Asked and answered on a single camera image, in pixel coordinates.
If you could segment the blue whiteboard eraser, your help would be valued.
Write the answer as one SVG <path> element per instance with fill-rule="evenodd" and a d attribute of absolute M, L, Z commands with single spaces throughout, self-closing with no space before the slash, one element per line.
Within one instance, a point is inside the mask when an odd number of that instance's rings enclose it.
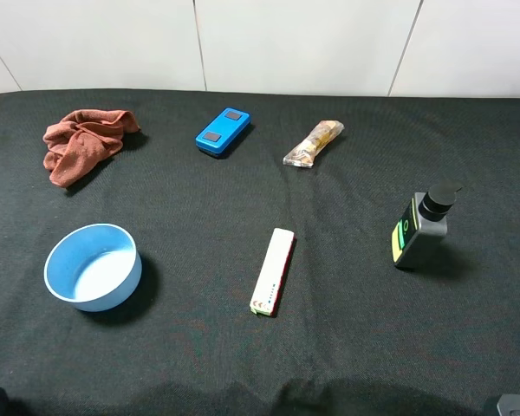
<path fill-rule="evenodd" d="M 223 156 L 250 122 L 250 114 L 227 107 L 196 136 L 196 147 L 213 157 Z"/>

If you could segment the rust brown crumpled cloth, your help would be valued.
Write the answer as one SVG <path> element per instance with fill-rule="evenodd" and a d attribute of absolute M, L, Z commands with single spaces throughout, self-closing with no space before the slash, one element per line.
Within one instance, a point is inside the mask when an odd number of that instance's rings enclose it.
<path fill-rule="evenodd" d="M 140 126 L 127 110 L 76 110 L 47 127 L 44 168 L 52 184 L 68 188 L 123 147 L 123 138 Z"/>

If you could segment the long white green box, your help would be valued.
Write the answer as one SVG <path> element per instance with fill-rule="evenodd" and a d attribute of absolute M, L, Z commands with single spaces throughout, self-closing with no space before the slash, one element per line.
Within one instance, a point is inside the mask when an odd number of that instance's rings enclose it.
<path fill-rule="evenodd" d="M 294 241 L 295 234 L 293 231 L 281 228 L 273 230 L 263 265 L 250 299 L 250 311 L 253 314 L 274 315 Z"/>

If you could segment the grey pump dispenser bottle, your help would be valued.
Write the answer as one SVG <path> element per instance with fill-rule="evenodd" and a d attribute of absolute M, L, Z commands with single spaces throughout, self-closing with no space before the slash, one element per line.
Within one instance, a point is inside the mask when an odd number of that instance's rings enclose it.
<path fill-rule="evenodd" d="M 391 235 L 396 268 L 415 270 L 430 259 L 447 234 L 446 215 L 462 188 L 458 181 L 443 181 L 413 194 Z"/>

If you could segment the clear wrapped snack bar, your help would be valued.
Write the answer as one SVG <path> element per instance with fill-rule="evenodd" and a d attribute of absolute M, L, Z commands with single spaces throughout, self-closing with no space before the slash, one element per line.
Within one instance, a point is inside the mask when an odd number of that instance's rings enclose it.
<path fill-rule="evenodd" d="M 313 130 L 283 157 L 283 164 L 300 168 L 312 168 L 315 157 L 344 129 L 338 120 L 322 120 Z"/>

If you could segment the black tablecloth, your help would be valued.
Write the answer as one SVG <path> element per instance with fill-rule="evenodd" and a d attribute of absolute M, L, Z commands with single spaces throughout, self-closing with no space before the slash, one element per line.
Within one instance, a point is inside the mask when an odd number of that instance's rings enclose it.
<path fill-rule="evenodd" d="M 223 156 L 196 136 L 251 122 Z M 68 188 L 47 127 L 127 110 L 140 130 Z M 283 157 L 322 120 L 312 168 Z M 415 192 L 463 188 L 415 270 L 391 235 Z M 85 312 L 43 267 L 90 224 L 131 234 L 127 300 Z M 275 228 L 295 241 L 273 316 L 250 299 Z M 0 94 L 0 387 L 14 415 L 479 415 L 520 394 L 520 100 L 146 90 Z"/>

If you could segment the grey base at right corner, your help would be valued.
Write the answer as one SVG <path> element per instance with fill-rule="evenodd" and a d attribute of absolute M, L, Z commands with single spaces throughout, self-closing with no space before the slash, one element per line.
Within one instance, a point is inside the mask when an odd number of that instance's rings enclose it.
<path fill-rule="evenodd" d="M 503 394 L 497 401 L 498 416 L 520 416 L 520 394 Z"/>

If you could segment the light blue bowl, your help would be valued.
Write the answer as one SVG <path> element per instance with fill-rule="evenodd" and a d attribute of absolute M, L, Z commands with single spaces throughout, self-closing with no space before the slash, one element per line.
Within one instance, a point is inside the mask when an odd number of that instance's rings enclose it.
<path fill-rule="evenodd" d="M 49 253 L 43 280 L 49 293 L 85 312 L 113 309 L 140 283 L 142 262 L 129 232 L 90 224 L 70 232 Z"/>

